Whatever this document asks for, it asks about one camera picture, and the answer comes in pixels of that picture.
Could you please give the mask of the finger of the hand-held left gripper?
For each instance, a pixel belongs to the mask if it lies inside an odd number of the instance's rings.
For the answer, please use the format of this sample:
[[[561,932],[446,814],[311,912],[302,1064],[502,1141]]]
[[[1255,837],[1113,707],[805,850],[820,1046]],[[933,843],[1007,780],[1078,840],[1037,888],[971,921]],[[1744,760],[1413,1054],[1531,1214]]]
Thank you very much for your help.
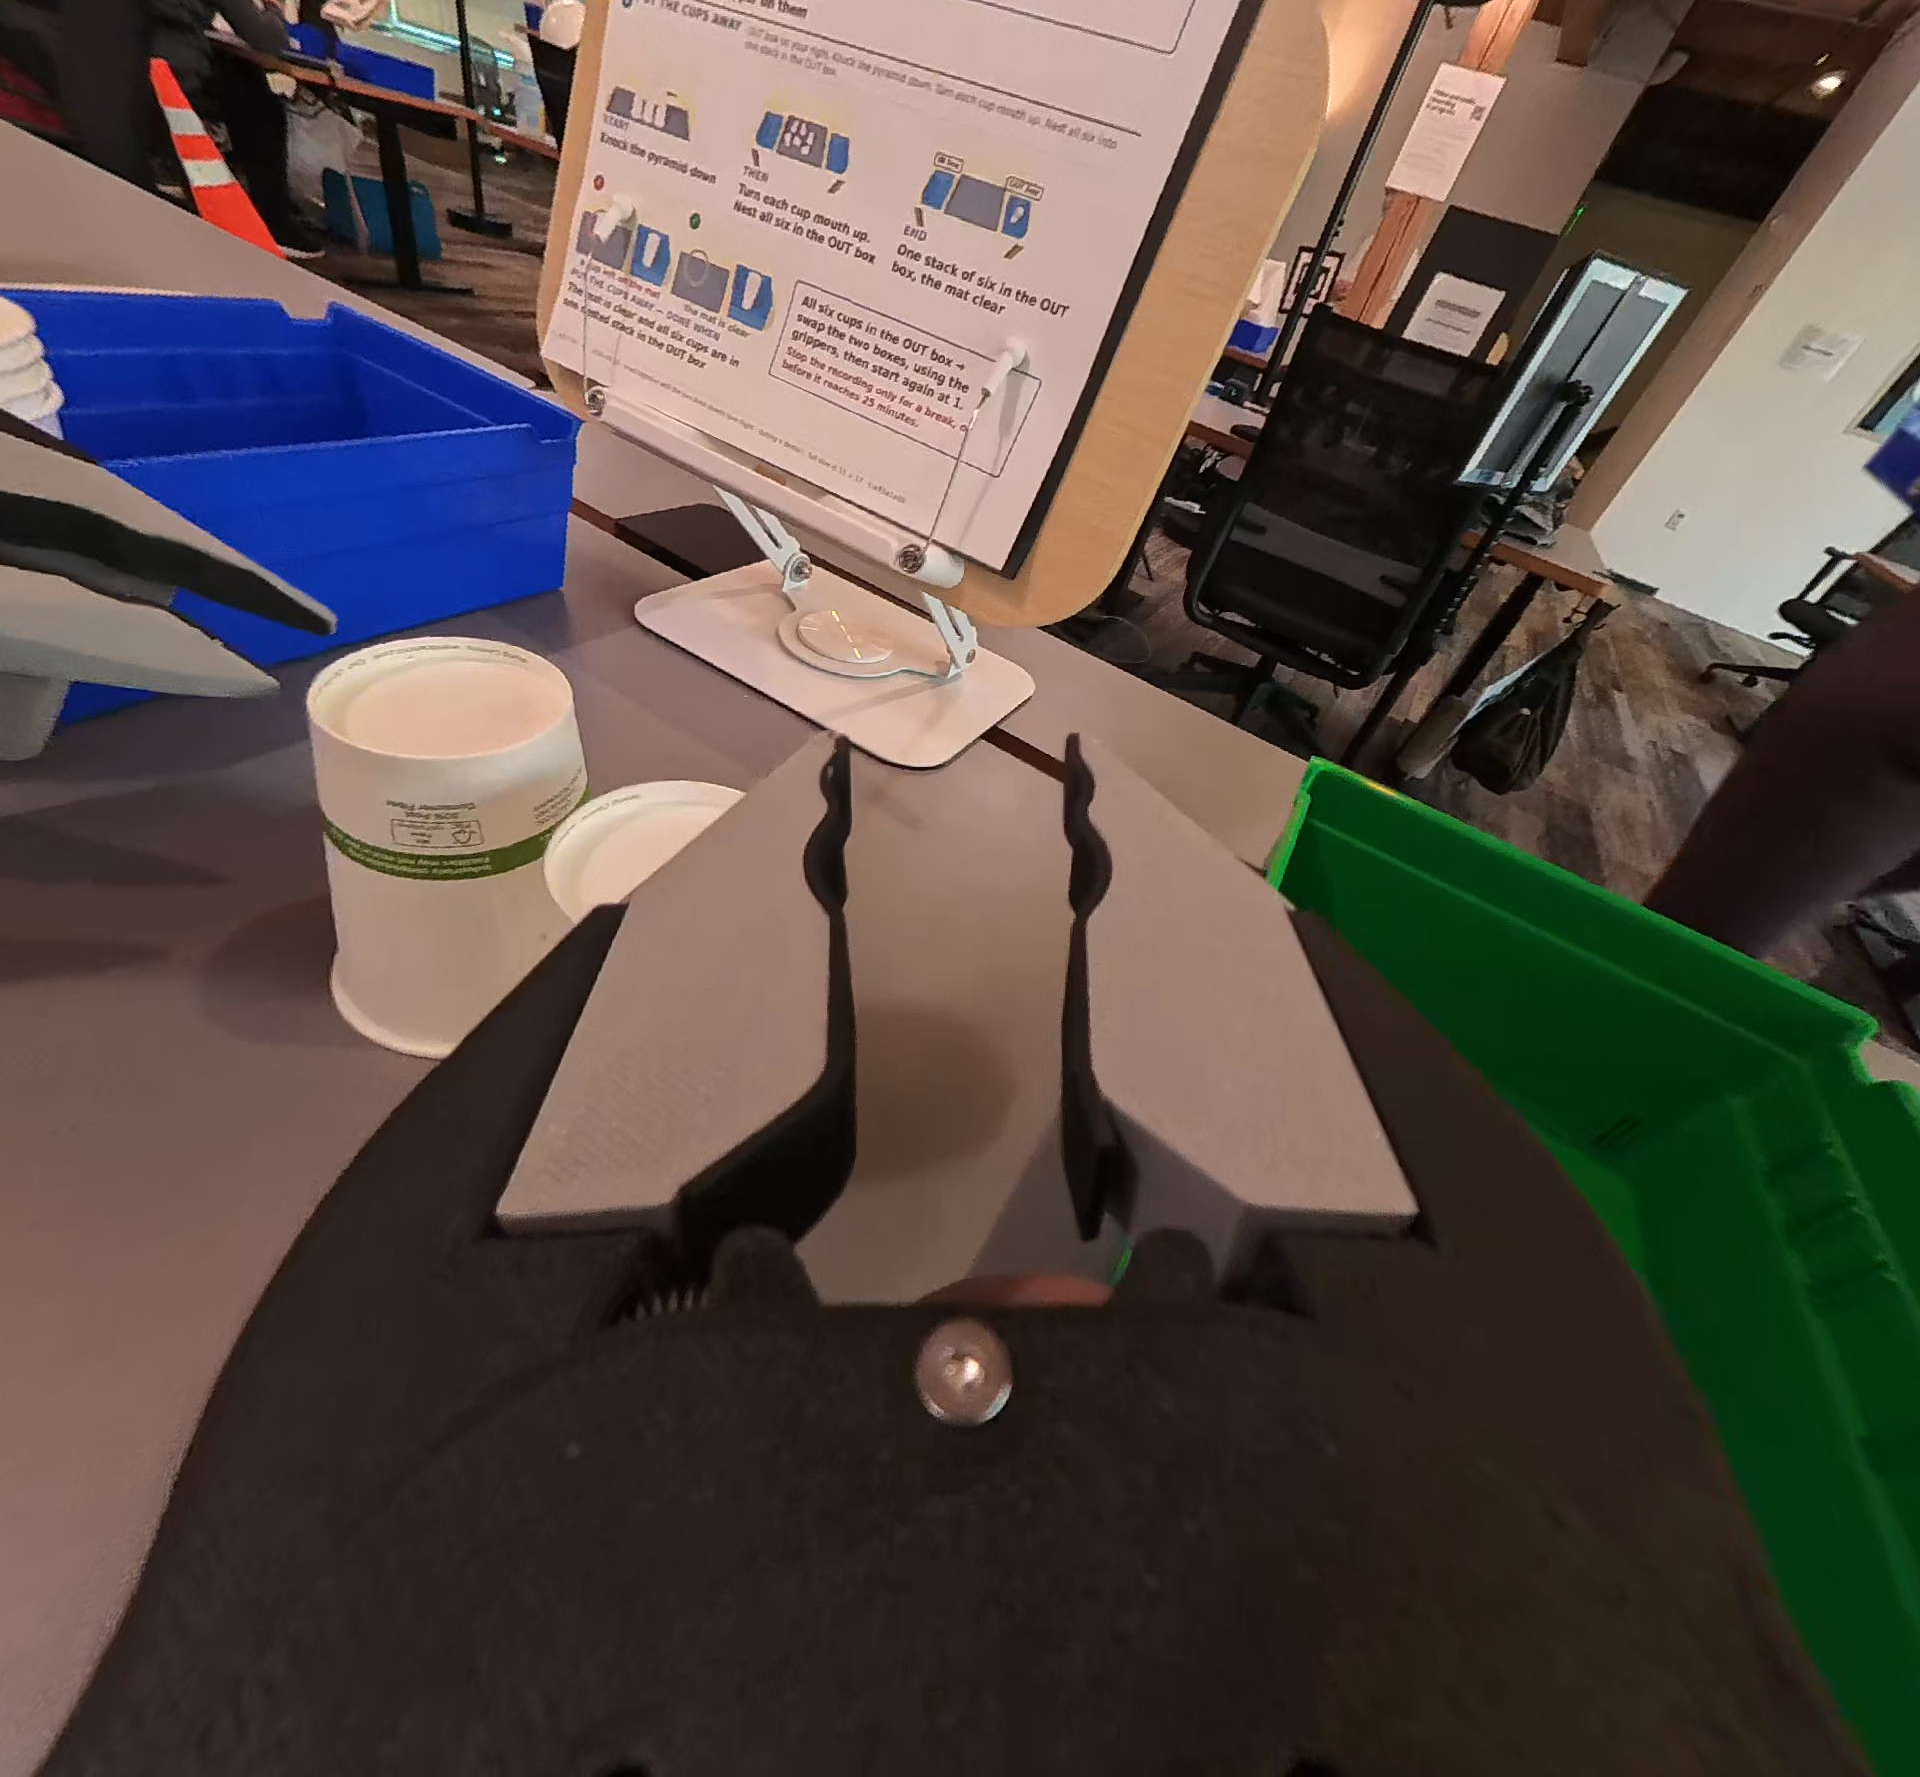
[[[319,600],[12,417],[2,437],[2,567],[122,604],[168,608],[187,595],[308,635],[338,627]]]
[[[2,756],[38,756],[72,685],[181,699],[254,699],[274,680],[181,619],[173,585],[3,546]]]

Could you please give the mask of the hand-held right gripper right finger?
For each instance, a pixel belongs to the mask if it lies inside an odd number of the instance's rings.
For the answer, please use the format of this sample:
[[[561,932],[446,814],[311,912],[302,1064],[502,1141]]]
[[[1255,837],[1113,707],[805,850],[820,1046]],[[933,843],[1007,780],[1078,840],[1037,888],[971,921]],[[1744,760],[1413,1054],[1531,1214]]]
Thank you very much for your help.
[[[1060,1159],[1078,1240],[1404,1233],[1415,1197],[1287,901],[1081,734],[1062,836]]]

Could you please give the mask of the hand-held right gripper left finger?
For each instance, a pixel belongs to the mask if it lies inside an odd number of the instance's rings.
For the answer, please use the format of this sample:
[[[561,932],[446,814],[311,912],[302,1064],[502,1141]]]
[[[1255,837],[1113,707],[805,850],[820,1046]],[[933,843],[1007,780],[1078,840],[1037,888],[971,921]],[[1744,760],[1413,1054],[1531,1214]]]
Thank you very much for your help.
[[[856,1159],[851,748],[818,736],[619,905],[502,1232],[810,1233]]]

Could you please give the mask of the white paper cup green band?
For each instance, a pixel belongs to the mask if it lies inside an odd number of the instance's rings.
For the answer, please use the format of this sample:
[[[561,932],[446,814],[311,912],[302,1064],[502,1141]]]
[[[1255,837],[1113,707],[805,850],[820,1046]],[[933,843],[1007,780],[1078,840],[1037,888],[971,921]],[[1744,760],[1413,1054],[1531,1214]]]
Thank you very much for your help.
[[[624,903],[743,793],[711,781],[640,781],[586,800],[551,836],[545,890],[566,922]]]
[[[397,639],[304,699],[335,950],[359,1037],[443,1058],[564,932],[544,858],[587,802],[567,678],[486,639]]]

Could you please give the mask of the blue plastic bin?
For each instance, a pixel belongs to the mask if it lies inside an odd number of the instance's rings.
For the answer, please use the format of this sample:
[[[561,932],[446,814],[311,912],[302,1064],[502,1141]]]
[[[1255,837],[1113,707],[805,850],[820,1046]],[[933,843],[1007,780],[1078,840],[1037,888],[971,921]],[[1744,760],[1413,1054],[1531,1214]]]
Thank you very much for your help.
[[[63,443],[335,613],[308,635],[171,608],[272,668],[564,583],[577,422],[347,304],[28,286]],[[59,719],[151,694],[72,685]]]

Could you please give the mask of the orange traffic cone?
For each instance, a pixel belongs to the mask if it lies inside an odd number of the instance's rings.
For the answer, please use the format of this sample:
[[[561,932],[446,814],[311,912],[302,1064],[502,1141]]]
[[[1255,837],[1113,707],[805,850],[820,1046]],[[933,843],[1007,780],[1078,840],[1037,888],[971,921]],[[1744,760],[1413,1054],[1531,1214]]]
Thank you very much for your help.
[[[161,56],[151,56],[148,74],[196,215],[258,251],[280,253],[272,231],[187,104],[171,67]]]

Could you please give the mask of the green plastic bin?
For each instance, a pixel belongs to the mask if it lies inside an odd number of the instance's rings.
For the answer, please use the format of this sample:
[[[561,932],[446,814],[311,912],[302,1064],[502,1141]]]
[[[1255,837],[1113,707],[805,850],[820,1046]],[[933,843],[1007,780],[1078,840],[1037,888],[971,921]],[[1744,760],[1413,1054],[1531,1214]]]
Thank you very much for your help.
[[[1268,881],[1555,1152],[1639,1273],[1874,1772],[1917,1771],[1917,1121],[1874,1024],[1306,766]]]

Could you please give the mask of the black bag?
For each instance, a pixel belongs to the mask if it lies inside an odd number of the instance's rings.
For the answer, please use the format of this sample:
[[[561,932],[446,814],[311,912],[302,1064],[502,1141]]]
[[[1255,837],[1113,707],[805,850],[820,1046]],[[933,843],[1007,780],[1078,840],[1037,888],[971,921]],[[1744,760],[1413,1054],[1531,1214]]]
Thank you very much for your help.
[[[1591,629],[1591,622],[1580,622],[1477,706],[1447,754],[1456,773],[1496,796],[1540,781],[1561,746]]]

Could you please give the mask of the black office chair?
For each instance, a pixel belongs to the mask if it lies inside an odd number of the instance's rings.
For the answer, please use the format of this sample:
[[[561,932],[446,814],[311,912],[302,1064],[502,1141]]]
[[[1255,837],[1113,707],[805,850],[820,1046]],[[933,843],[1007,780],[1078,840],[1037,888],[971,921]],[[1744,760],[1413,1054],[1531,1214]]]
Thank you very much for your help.
[[[1188,621],[1253,654],[1212,669],[1238,716],[1287,701],[1285,672],[1353,689],[1404,657],[1475,518],[1460,475],[1498,382],[1480,361],[1308,313],[1185,567]]]

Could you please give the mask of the wooden board document stand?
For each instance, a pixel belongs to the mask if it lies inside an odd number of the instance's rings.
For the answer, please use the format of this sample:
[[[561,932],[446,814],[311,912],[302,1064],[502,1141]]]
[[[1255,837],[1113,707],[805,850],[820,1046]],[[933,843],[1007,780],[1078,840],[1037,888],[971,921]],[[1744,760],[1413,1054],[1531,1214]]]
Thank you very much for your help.
[[[583,38],[601,27],[595,9]],[[979,627],[1066,621],[1117,575],[1311,166],[1326,91],[1315,3],[1264,0],[1092,424],[1011,575],[923,545],[881,563],[872,532],[815,493],[728,459],[660,455],[653,426],[606,422],[601,387],[551,376],[567,408],[696,476],[763,550],[761,564],[643,595],[638,627],[892,766],[938,768],[988,734],[1036,688],[979,645]]]

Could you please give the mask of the tilted display on stand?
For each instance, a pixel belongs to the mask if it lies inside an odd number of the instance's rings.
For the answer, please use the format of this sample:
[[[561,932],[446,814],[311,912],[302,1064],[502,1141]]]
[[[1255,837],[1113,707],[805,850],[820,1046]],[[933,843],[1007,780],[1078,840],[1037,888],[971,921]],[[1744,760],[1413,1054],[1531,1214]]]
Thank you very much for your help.
[[[1459,483],[1550,491],[1686,295],[1683,283],[1606,253],[1563,272],[1496,373],[1491,414]]]

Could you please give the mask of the printed instruction sheet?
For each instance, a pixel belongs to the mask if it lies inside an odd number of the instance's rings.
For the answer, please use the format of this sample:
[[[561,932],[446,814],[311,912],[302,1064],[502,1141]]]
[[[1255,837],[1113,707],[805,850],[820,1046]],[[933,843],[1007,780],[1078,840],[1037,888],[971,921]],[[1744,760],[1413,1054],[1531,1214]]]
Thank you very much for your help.
[[[548,371],[1015,574],[1261,3],[595,0]]]

